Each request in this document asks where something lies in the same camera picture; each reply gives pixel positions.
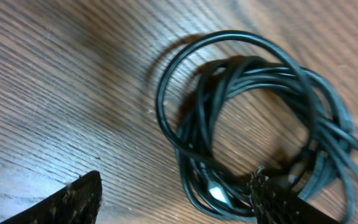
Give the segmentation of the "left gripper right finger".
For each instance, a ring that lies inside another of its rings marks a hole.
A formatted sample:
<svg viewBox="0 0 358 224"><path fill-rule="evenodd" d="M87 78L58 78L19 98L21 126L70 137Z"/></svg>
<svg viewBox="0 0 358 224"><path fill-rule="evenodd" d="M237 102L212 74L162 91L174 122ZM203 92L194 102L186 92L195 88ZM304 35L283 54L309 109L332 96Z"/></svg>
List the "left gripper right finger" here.
<svg viewBox="0 0 358 224"><path fill-rule="evenodd" d="M258 224L339 224L262 174L253 173L250 201Z"/></svg>

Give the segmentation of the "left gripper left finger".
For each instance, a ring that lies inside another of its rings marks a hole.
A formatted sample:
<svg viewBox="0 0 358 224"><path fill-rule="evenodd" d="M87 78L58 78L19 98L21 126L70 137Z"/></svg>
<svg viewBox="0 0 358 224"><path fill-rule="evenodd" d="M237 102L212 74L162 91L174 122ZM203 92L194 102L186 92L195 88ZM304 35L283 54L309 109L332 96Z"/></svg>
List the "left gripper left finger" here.
<svg viewBox="0 0 358 224"><path fill-rule="evenodd" d="M101 199L101 176L92 170L1 224L95 224Z"/></svg>

